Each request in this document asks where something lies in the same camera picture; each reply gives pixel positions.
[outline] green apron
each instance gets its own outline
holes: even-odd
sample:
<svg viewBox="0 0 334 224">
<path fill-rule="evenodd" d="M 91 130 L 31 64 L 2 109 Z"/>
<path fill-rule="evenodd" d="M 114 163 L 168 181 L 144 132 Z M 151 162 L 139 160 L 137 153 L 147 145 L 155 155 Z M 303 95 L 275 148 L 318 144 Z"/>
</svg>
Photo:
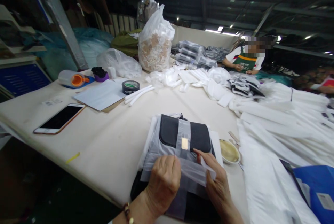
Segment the green apron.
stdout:
<svg viewBox="0 0 334 224">
<path fill-rule="evenodd" d="M 252 53 L 244 53 L 244 50 L 241 46 L 241 53 L 238 58 L 233 62 L 233 64 L 242 65 L 244 68 L 241 72 L 245 73 L 248 70 L 253 70 L 255 63 L 256 63 L 257 56 L 256 54 Z"/>
</svg>

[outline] phone screen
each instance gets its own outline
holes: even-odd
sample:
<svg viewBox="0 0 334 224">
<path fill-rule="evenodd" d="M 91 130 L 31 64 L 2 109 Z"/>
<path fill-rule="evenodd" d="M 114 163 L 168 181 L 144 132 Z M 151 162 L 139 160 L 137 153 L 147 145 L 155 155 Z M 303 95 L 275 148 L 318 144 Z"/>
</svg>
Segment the phone screen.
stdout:
<svg viewBox="0 0 334 224">
<path fill-rule="evenodd" d="M 48 122 L 43 124 L 40 128 L 60 129 L 67 123 L 82 107 L 67 106 L 55 116 L 53 116 Z"/>
</svg>

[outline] rolled white fabric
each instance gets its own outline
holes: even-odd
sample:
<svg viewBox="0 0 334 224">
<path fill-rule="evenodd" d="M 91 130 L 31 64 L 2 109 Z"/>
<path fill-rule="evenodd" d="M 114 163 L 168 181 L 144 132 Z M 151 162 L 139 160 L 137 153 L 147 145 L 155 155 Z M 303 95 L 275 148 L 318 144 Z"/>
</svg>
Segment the rolled white fabric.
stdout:
<svg viewBox="0 0 334 224">
<path fill-rule="evenodd" d="M 131 103 L 129 104 L 129 106 L 132 106 L 135 102 L 136 102 L 136 100 L 137 99 L 139 99 L 144 93 L 147 93 L 147 92 L 149 92 L 149 91 L 151 91 L 151 90 L 154 90 L 155 88 L 154 87 L 151 87 L 151 88 L 149 88 L 149 89 L 147 89 L 147 90 L 145 90 L 145 91 L 142 91 L 141 93 L 139 93 L 132 101 L 131 101 Z"/>
<path fill-rule="evenodd" d="M 124 99 L 125 99 L 125 101 L 127 101 L 127 100 L 129 100 L 129 99 L 135 97 L 137 94 L 141 93 L 142 91 L 145 91 L 145 90 L 147 90 L 147 89 L 149 89 L 149 88 L 151 88 L 151 87 L 152 87 L 152 85 L 149 85 L 149 86 L 147 86 L 147 87 L 145 87 L 145 88 L 142 88 L 142 89 L 140 89 L 140 90 L 138 90 L 138 91 L 135 91 L 134 93 L 131 93 L 131 94 L 129 94 L 128 96 L 126 96 Z"/>
</svg>

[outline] worker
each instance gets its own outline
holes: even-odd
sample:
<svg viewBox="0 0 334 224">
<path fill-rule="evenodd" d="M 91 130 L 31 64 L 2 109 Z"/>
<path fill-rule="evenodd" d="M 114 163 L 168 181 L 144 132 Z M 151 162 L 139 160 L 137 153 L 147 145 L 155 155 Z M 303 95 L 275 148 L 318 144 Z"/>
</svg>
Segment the worker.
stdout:
<svg viewBox="0 0 334 224">
<path fill-rule="evenodd" d="M 257 74 L 264 60 L 264 46 L 264 39 L 247 37 L 244 46 L 239 46 L 226 55 L 223 60 L 225 69 L 251 75 Z"/>
<path fill-rule="evenodd" d="M 306 72 L 294 80 L 294 87 L 313 93 L 324 93 L 327 97 L 334 96 L 334 68 L 319 67 Z"/>
<path fill-rule="evenodd" d="M 194 149 L 197 161 L 201 157 L 216 172 L 213 180 L 210 173 L 206 173 L 206 192 L 216 208 L 221 219 L 227 224 L 243 224 L 242 217 L 232 202 L 227 174 L 212 154 Z M 159 157 L 152 169 L 149 184 L 144 191 L 130 204 L 124 206 L 112 224 L 153 224 L 163 215 L 180 186 L 181 165 L 176 156 L 164 155 Z"/>
</svg>

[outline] glue bowl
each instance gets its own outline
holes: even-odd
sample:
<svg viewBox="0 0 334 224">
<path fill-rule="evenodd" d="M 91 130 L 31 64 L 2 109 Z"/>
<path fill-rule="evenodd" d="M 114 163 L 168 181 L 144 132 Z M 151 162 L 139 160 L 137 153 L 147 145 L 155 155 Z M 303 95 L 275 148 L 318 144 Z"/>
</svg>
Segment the glue bowl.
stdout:
<svg viewBox="0 0 334 224">
<path fill-rule="evenodd" d="M 224 163 L 238 164 L 240 162 L 240 152 L 231 142 L 220 140 L 220 147 Z"/>
</svg>

